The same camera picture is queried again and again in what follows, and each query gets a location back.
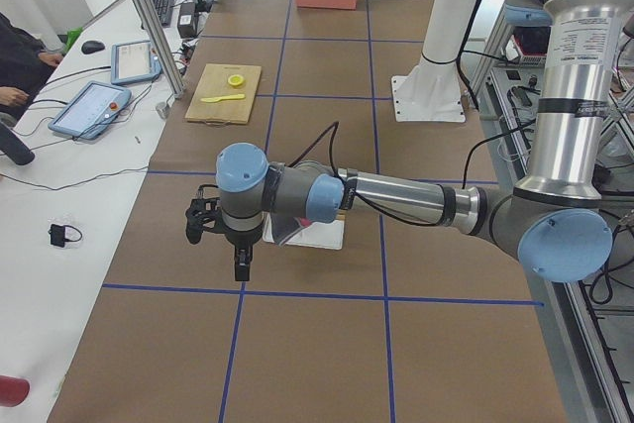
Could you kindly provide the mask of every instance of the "white table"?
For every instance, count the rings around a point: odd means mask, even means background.
[[[172,26],[177,12],[175,8]],[[165,33],[172,50],[177,50],[181,40],[176,28],[166,28]],[[83,32],[52,79],[108,65],[112,45],[147,37],[132,1],[123,0]],[[106,50],[85,55],[80,46],[86,40],[101,41]],[[91,79],[108,82],[110,71],[63,79],[45,87],[38,99],[67,101]],[[133,98],[147,86],[132,85]],[[0,171],[58,187],[100,173],[144,167],[164,125],[155,106],[170,96],[162,76],[129,121],[110,126],[96,141],[66,141],[35,150],[35,160],[25,166],[0,157]],[[56,106],[34,104],[15,131],[32,132],[43,118],[59,111],[41,108]],[[48,129],[47,122],[21,139],[31,148],[61,139]],[[0,374],[23,377],[31,384],[24,403],[0,407],[3,423],[47,420],[144,176],[144,172],[124,173],[61,191],[45,191],[0,177]],[[83,233],[83,240],[64,249],[53,247],[48,234],[53,222],[74,225]]]

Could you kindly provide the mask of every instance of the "yellow knife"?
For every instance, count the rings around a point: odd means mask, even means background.
[[[213,96],[211,98],[200,98],[200,101],[203,103],[217,103],[219,101],[226,101],[229,99],[245,99],[245,95],[243,93],[240,94],[228,94],[227,96]]]

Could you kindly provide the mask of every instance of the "hand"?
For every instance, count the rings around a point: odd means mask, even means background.
[[[46,63],[48,66],[52,66],[53,68],[57,68],[57,66],[63,60],[63,56],[61,55],[61,53],[42,52],[38,54],[38,58],[41,62]]]
[[[16,108],[27,104],[29,95],[18,88],[9,86],[0,87],[0,104]]]

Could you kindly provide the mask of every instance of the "light blue cap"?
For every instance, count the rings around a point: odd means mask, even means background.
[[[508,4],[504,4],[504,19],[507,24],[516,27],[549,27],[553,23],[545,10]]]
[[[257,146],[235,143],[225,148],[216,159],[216,183],[225,192],[244,192],[266,177],[268,161]]]
[[[597,271],[612,250],[612,232],[596,212],[567,209],[529,228],[517,249],[525,269],[554,282],[574,282]]]
[[[343,196],[344,184],[341,180],[322,173],[308,192],[306,218],[312,222],[331,223],[337,218]]]

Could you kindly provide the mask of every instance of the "red cup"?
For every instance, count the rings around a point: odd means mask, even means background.
[[[0,375],[0,406],[17,406],[29,394],[29,383],[23,378]]]

